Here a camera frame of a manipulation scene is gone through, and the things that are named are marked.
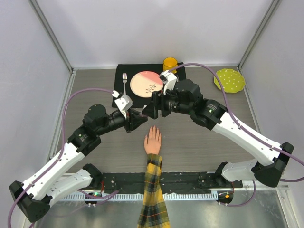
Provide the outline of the yellow mug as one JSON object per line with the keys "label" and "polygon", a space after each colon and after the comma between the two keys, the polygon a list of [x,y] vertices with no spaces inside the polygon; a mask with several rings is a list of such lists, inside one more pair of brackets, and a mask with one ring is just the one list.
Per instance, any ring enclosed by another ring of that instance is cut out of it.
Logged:
{"label": "yellow mug", "polygon": [[175,67],[177,67],[179,65],[177,59],[173,58],[173,57],[167,57],[163,60],[163,63],[162,63],[162,68],[163,68],[163,71],[166,71],[166,70],[171,70]]}

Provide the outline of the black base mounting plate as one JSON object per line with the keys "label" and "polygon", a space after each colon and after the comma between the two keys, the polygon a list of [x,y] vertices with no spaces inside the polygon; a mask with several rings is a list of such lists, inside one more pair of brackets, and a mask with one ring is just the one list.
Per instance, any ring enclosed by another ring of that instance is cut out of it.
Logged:
{"label": "black base mounting plate", "polygon": [[[104,190],[105,193],[118,190],[120,194],[143,194],[144,177],[144,172],[104,172],[95,186],[84,189]],[[197,194],[210,193],[212,189],[240,189],[243,183],[240,180],[228,182],[212,172],[163,172],[160,175],[160,186],[164,194]]]}

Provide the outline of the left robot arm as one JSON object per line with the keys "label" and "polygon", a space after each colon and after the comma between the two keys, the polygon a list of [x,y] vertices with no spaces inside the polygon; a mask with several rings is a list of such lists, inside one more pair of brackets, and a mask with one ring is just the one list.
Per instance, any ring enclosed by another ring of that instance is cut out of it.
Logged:
{"label": "left robot arm", "polygon": [[80,174],[67,178],[65,182],[58,182],[58,179],[101,144],[101,135],[121,127],[130,133],[147,120],[131,108],[124,114],[120,110],[107,114],[103,105],[91,106],[83,124],[73,132],[58,154],[30,178],[23,182],[16,180],[9,186],[14,201],[29,222],[40,220],[56,201],[73,191],[85,187],[97,189],[102,174],[91,164],[85,165]]}

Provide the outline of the mannequin hand with painted nails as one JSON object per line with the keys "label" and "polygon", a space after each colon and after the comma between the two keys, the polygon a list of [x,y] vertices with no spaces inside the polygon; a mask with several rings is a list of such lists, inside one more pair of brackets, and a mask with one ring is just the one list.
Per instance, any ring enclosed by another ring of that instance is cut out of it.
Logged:
{"label": "mannequin hand with painted nails", "polygon": [[156,154],[160,153],[161,149],[161,133],[160,130],[153,126],[150,128],[149,133],[145,136],[144,139],[144,149],[145,152],[149,154]]}

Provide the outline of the yellow plaid sleeve forearm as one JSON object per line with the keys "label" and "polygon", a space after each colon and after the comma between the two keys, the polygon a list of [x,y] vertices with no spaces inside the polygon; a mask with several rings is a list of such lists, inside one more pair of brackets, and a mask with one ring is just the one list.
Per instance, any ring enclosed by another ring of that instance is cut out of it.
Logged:
{"label": "yellow plaid sleeve forearm", "polygon": [[144,177],[144,197],[138,228],[170,228],[169,216],[160,186],[162,157],[148,154]]}

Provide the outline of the silver fork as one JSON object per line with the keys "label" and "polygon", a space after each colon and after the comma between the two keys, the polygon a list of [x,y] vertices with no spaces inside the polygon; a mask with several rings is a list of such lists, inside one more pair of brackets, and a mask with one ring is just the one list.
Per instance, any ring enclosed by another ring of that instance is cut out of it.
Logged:
{"label": "silver fork", "polygon": [[123,80],[123,94],[126,95],[126,83],[128,81],[127,74],[122,73],[122,80]]}

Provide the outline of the pink cream plate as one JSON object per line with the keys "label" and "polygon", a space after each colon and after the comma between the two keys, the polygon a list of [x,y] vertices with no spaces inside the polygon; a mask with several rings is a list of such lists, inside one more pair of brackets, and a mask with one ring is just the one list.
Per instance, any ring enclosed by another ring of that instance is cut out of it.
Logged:
{"label": "pink cream plate", "polygon": [[135,95],[150,98],[152,92],[160,91],[163,88],[163,81],[155,72],[142,71],[132,77],[130,88]]}

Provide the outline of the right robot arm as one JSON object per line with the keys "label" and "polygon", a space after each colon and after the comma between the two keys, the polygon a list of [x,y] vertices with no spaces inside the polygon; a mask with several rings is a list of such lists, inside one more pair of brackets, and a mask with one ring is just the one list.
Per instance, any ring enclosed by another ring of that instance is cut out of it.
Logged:
{"label": "right robot arm", "polygon": [[254,157],[250,161],[221,163],[214,176],[217,186],[224,188],[238,180],[257,180],[268,187],[278,186],[293,145],[276,143],[262,136],[229,114],[221,103],[204,98],[199,86],[189,79],[177,82],[172,90],[153,92],[151,102],[142,111],[152,119],[172,112],[188,114],[197,125],[229,138]]}

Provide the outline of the green polka dot plate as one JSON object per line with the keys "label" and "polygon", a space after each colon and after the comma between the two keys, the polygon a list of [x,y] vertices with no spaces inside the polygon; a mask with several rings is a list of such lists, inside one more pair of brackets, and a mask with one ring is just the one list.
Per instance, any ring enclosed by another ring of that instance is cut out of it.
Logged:
{"label": "green polka dot plate", "polygon": [[216,72],[225,93],[235,94],[242,91],[246,85],[244,77],[236,70],[221,69]]}

